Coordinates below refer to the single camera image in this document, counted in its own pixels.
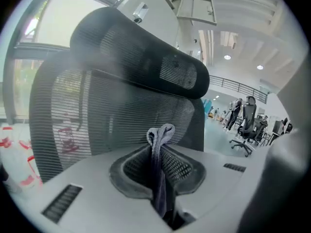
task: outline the chair base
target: chair base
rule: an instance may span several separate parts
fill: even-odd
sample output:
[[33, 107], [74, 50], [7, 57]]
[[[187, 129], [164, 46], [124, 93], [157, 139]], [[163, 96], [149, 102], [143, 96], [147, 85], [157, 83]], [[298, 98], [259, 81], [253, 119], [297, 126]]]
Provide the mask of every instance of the chair base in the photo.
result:
[[231, 143], [231, 142], [236, 142], [236, 143], [238, 143], [238, 144], [235, 144], [235, 145], [233, 145], [231, 148], [232, 149], [234, 149], [234, 147], [243, 147], [244, 149], [245, 149], [245, 151], [246, 151], [246, 155], [245, 155], [245, 157], [248, 157], [249, 155], [251, 155], [252, 154], [252, 150], [246, 145], [246, 140], [244, 140], [243, 142], [239, 142], [239, 141], [237, 141], [237, 140], [231, 140], [231, 141], [229, 141], [229, 143]]

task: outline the desk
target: desk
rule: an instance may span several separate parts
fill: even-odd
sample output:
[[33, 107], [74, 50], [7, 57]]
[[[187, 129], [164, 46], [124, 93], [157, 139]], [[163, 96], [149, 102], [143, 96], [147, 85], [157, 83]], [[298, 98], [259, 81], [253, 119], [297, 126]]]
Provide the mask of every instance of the desk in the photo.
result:
[[268, 145], [271, 145], [272, 142], [273, 142], [275, 139], [277, 139], [279, 136], [280, 136], [280, 134], [277, 134], [277, 133], [272, 132], [272, 136], [270, 137], [270, 140], [269, 140]]

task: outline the window frame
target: window frame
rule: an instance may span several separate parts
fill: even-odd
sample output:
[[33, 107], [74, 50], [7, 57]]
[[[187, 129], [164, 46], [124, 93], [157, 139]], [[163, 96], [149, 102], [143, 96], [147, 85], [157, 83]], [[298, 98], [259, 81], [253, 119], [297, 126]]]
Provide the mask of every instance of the window frame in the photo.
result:
[[[2, 83], [2, 97], [3, 106], [5, 110], [6, 122], [9, 125], [18, 123], [20, 120], [17, 118], [15, 101], [14, 101], [14, 60], [15, 59], [33, 59], [33, 60], [45, 60], [49, 56], [60, 52], [69, 51], [69, 48], [63, 46], [56, 46], [43, 43], [27, 43], [20, 42], [23, 32], [26, 30], [31, 19], [38, 10], [38, 7], [46, 0], [22, 0], [19, 4], [23, 8], [22, 15], [17, 22], [14, 22], [15, 29], [8, 44], [6, 52], [4, 67], [3, 67], [3, 83]], [[103, 3], [107, 6], [113, 6], [118, 3], [118, 0], [95, 0]], [[42, 10], [40, 17], [43, 16], [46, 7]]]

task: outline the black headrest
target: black headrest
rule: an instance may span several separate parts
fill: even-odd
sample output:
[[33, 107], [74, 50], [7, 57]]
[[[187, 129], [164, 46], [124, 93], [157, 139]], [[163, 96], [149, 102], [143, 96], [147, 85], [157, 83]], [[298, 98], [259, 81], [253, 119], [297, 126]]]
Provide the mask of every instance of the black headrest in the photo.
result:
[[201, 61], [158, 39], [115, 8], [88, 14], [71, 36], [70, 51], [90, 69], [186, 98], [201, 98], [209, 86]]
[[246, 97], [246, 104], [255, 105], [256, 99], [253, 96], [248, 96], [248, 97]]

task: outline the towel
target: towel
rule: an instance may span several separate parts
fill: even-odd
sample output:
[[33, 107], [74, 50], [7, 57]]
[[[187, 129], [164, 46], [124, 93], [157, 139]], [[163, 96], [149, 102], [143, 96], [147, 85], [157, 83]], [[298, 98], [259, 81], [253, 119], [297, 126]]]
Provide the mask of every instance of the towel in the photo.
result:
[[172, 124], [164, 124], [161, 128], [150, 128], [147, 141], [152, 147], [151, 152], [151, 184], [154, 195], [153, 207], [161, 217], [166, 213], [165, 175], [161, 169], [161, 146], [167, 143], [175, 132]]

